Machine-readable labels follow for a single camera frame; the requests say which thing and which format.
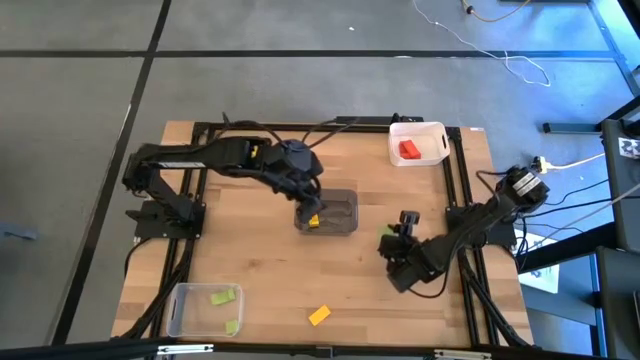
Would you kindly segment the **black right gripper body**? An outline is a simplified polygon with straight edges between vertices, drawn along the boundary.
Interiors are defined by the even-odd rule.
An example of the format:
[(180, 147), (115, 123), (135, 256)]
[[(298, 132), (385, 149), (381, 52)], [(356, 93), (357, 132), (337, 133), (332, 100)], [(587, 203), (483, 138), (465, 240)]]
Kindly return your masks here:
[(379, 254), (387, 261), (387, 278), (393, 287), (404, 293), (419, 281), (432, 281), (435, 271), (427, 262), (422, 243), (413, 236), (404, 236), (404, 242), (399, 243), (392, 236), (391, 252)]

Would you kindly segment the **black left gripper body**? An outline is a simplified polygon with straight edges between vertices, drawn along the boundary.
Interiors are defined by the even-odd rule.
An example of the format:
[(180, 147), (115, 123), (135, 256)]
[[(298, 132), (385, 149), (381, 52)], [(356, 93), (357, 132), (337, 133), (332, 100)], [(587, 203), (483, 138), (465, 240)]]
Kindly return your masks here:
[(320, 205), (322, 172), (316, 154), (299, 140), (286, 140), (264, 149), (264, 183), (288, 200)]

